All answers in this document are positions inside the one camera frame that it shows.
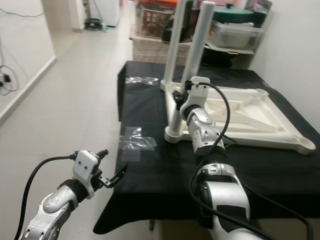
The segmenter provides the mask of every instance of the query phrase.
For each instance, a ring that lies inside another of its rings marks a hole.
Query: table
[[[182,77],[183,68],[177,66],[175,81]],[[189,178],[196,167],[192,143],[171,144],[164,140],[168,122],[165,96],[158,85],[125,84],[128,76],[161,79],[164,69],[163,64],[129,61],[118,75],[120,134],[124,135],[127,127],[141,127],[142,136],[154,138],[157,147],[154,151],[141,150],[128,162],[127,173],[114,188],[94,227],[96,234],[105,234],[140,220],[195,218],[195,205],[187,190]],[[210,77],[218,86],[268,91],[272,101],[302,135],[320,146],[320,135],[255,72],[201,67],[198,75]],[[305,217],[320,217],[319,148],[309,156],[290,150],[248,146],[230,147],[227,153],[242,182]],[[117,168],[124,163],[124,155],[124,151],[119,149]],[[252,219],[291,217],[250,192],[247,195]]]

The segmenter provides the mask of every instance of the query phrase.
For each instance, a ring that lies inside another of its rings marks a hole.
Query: plastic container
[[[255,28],[250,23],[223,24],[213,21],[207,40],[218,48],[252,49],[262,33],[262,28]]]

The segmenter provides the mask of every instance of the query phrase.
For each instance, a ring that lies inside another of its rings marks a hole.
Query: silver robot arm segment
[[[77,151],[73,178],[63,182],[55,193],[41,201],[37,214],[21,234],[20,240],[56,240],[61,227],[79,203],[85,198],[92,198],[95,191],[103,186],[113,188],[124,176],[127,166],[112,179],[104,178],[99,165],[107,154],[107,150],[96,154],[86,150]]]
[[[192,86],[185,103],[180,107],[180,116],[186,120],[188,132],[192,137],[196,157],[210,153],[197,174],[197,195],[200,200],[216,211],[243,222],[250,220],[250,205],[235,169],[228,164],[223,141],[214,152],[212,145],[220,135],[216,124],[205,110],[208,89],[199,82],[209,82],[208,78],[191,78]],[[200,209],[200,225],[208,228],[214,240],[261,240],[251,231]]]

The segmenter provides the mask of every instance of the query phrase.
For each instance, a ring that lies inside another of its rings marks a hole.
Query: white pipe
[[[201,5],[199,18],[192,39],[192,45],[188,53],[188,58],[186,60],[181,79],[183,85],[186,80],[190,80],[191,77],[198,74],[199,65],[204,52],[204,45],[208,36],[209,26],[212,22],[215,5],[216,4],[212,1],[204,1]],[[181,140],[183,135],[183,132],[181,131],[181,123],[182,119],[179,111],[174,110],[172,119],[169,122],[169,126],[165,128],[165,140],[167,140],[169,143],[177,143]]]
[[[208,37],[209,27],[214,15],[215,3],[212,1],[204,1],[201,5],[198,21],[192,39],[192,45],[188,53],[185,63],[181,82],[190,80],[196,76],[199,71],[199,65],[204,53],[204,45]]]
[[[170,37],[170,45],[163,75],[164,84],[171,84],[174,77],[176,58],[179,48],[182,25],[185,18],[186,5],[187,0],[179,0],[175,9],[173,27]]]

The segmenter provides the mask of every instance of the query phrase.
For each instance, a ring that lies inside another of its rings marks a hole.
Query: gray floor
[[[50,156],[74,149],[109,149],[101,164],[105,176],[115,170],[120,123],[117,111],[117,74],[132,60],[129,28],[133,3],[125,2],[117,28],[107,33],[84,31],[30,93],[0,130],[0,233],[14,238],[21,198],[35,165]],[[47,164],[30,190],[26,222],[39,201],[72,176],[71,160]],[[84,201],[63,227],[60,238],[77,240],[151,240],[148,221],[127,224],[108,235],[95,235],[93,226],[112,190],[101,189]]]

